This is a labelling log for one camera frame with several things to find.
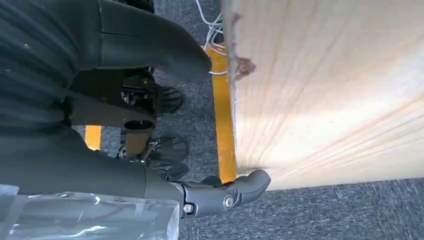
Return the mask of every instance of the plastic sheet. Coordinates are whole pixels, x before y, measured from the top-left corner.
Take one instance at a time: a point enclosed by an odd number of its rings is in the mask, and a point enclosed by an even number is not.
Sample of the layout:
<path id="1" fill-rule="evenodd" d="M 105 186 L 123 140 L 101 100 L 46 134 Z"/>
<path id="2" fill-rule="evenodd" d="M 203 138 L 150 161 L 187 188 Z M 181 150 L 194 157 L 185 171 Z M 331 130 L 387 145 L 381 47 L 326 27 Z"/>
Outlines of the plastic sheet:
<path id="1" fill-rule="evenodd" d="M 179 203 L 64 192 L 26 196 L 8 240 L 177 240 Z"/>
<path id="2" fill-rule="evenodd" d="M 17 186 L 0 184 L 0 240 L 9 234 L 14 224 L 14 222 L 10 222 L 9 213 L 18 191 L 19 187 Z"/>

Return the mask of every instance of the metal bolt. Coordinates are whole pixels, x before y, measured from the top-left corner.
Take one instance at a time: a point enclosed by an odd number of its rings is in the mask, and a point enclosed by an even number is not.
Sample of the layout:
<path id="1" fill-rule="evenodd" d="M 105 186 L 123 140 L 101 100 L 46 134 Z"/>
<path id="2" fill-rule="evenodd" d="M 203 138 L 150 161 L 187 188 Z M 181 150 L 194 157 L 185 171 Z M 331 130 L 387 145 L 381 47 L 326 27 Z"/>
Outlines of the metal bolt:
<path id="1" fill-rule="evenodd" d="M 230 208 L 233 207 L 233 205 L 234 205 L 234 198 L 233 198 L 233 196 L 231 194 L 225 195 L 224 201 L 223 201 L 223 205 L 224 205 L 224 208 L 226 208 L 226 209 L 230 209 Z"/>
<path id="2" fill-rule="evenodd" d="M 186 204 L 182 210 L 186 214 L 192 214 L 195 211 L 195 207 L 191 204 Z"/>

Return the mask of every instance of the yellow floor line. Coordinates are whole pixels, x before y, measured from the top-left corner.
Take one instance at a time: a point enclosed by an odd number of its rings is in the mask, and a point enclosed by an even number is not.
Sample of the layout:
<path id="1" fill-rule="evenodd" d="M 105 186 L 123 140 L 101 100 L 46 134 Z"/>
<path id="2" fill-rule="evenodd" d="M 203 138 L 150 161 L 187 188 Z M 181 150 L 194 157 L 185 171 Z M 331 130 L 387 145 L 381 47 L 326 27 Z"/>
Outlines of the yellow floor line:
<path id="1" fill-rule="evenodd" d="M 85 143 L 91 150 L 100 150 L 100 141 L 102 139 L 102 126 L 85 126 Z"/>
<path id="2" fill-rule="evenodd" d="M 213 72 L 223 72 L 227 69 L 227 58 L 225 56 L 210 49 L 208 55 L 212 60 Z M 213 75 L 212 79 L 219 177 L 223 183 L 227 183 L 236 179 L 230 87 L 228 85 L 227 75 Z"/>

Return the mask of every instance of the wire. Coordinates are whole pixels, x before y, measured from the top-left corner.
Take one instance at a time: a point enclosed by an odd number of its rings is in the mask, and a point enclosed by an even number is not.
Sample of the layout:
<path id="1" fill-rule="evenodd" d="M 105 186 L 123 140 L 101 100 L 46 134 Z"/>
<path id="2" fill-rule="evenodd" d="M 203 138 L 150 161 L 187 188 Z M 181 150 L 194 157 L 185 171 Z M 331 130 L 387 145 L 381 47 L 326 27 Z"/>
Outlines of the wire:
<path id="1" fill-rule="evenodd" d="M 222 56 L 227 56 L 227 54 L 224 52 L 226 47 L 223 45 L 217 44 L 215 42 L 215 39 L 218 36 L 218 34 L 221 34 L 221 35 L 224 34 L 224 31 L 223 31 L 224 23 L 223 23 L 222 13 L 220 12 L 213 22 L 209 22 L 205 19 L 202 6 L 199 0 L 196 0 L 196 3 L 200 12 L 201 19 L 203 20 L 205 24 L 209 26 L 209 31 L 207 32 L 207 35 L 206 35 L 206 41 L 203 45 L 203 50 L 206 52 L 207 48 L 209 47 L 209 49 L 211 49 L 212 51 Z M 221 72 L 210 71 L 209 73 L 212 75 L 225 75 L 227 74 L 227 70 L 221 71 Z"/>

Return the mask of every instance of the wood grain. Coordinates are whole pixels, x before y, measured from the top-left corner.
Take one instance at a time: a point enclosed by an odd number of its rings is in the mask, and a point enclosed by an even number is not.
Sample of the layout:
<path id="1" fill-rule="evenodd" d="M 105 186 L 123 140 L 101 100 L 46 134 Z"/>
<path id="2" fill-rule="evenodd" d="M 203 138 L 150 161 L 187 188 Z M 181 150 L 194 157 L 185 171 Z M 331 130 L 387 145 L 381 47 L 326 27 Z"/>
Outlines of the wood grain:
<path id="1" fill-rule="evenodd" d="M 267 169 L 270 189 L 424 177 L 424 1 L 223 11 L 239 173 Z"/>

